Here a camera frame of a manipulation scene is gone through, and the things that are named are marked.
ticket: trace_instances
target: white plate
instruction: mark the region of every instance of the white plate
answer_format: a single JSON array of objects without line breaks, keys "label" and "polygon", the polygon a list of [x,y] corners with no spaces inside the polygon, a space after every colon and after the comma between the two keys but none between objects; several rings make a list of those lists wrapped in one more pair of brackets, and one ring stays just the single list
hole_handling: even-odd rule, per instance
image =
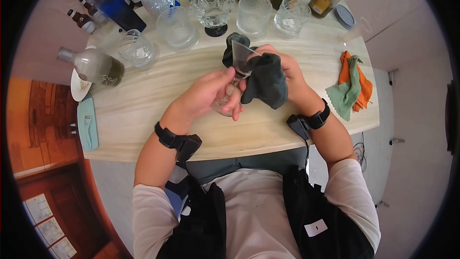
[{"label": "white plate", "polygon": [[70,91],[75,101],[81,101],[88,94],[92,82],[83,81],[78,77],[77,71],[74,69],[72,72],[72,79],[70,80]]}]

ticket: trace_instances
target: table top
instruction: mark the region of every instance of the table top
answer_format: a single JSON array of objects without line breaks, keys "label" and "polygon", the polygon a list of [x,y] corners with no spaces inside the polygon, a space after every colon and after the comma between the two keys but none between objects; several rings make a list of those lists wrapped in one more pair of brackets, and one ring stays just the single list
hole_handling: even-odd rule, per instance
[{"label": "table top", "polygon": [[[188,9],[188,0],[180,2]],[[90,37],[88,46],[95,45],[119,59],[125,65],[125,74],[116,87],[93,84],[90,89],[94,99],[99,147],[84,151],[87,159],[136,161],[168,105],[199,77],[225,69],[222,64],[225,39],[231,33],[239,32],[236,26],[237,4],[230,14],[228,31],[221,37],[207,36],[198,19],[191,16],[200,33],[199,42],[190,51],[175,53],[156,32],[155,21],[147,11],[142,7],[136,9],[136,13],[146,22],[147,28],[143,34],[160,48],[160,57],[150,70],[141,72],[121,59],[116,51],[121,37],[118,26],[109,23]],[[338,36],[345,32],[331,12],[323,19],[311,16],[299,38],[294,41],[277,37],[269,28],[267,36],[251,46],[270,43],[279,52],[296,58],[307,84],[328,102],[331,112],[336,114],[348,132],[355,134],[379,125],[379,101],[365,43],[360,37],[344,47]],[[340,56],[345,50],[360,57],[363,61],[361,70],[374,86],[370,99],[373,104],[360,112],[352,111],[348,122],[337,115],[325,91],[327,87],[337,84],[342,69]],[[254,99],[244,108],[238,122],[216,112],[197,119],[190,134],[198,134],[203,144],[190,160],[242,157],[305,146],[302,139],[286,125],[287,118],[298,113],[290,102],[273,110]]]}]

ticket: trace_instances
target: light blue cutting board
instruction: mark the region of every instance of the light blue cutting board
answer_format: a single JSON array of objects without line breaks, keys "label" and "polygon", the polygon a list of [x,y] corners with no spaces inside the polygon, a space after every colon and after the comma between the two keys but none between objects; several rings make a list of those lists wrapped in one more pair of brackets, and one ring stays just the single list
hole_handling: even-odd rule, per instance
[{"label": "light blue cutting board", "polygon": [[[91,122],[88,126],[85,125],[85,116],[91,116]],[[77,122],[78,133],[80,135],[80,142],[83,150],[89,151],[99,147],[98,130],[96,128],[96,116],[94,114],[94,102],[92,97],[84,99],[77,107]],[[91,139],[91,148],[89,148],[86,133],[89,130],[89,137]]]}]

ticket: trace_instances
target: green cloth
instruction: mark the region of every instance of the green cloth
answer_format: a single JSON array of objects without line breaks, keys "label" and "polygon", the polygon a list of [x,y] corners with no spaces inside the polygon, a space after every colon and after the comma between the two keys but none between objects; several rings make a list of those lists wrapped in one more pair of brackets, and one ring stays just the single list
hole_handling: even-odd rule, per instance
[{"label": "green cloth", "polygon": [[359,83],[359,72],[357,69],[358,62],[362,63],[358,56],[353,55],[348,58],[348,65],[350,67],[350,81],[344,82],[340,85],[332,85],[326,88],[326,93],[331,100],[337,114],[345,121],[350,120],[351,108],[356,103],[358,96],[361,92],[361,85]]}]

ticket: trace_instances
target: gray pants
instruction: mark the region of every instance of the gray pants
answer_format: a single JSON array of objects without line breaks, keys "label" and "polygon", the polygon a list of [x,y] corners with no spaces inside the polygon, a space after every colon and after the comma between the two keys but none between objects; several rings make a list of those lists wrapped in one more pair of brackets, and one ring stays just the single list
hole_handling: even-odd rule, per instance
[{"label": "gray pants", "polygon": [[189,161],[185,165],[190,175],[205,184],[240,168],[271,170],[284,175],[292,165],[305,168],[306,156],[307,148],[299,147],[239,158]]}]

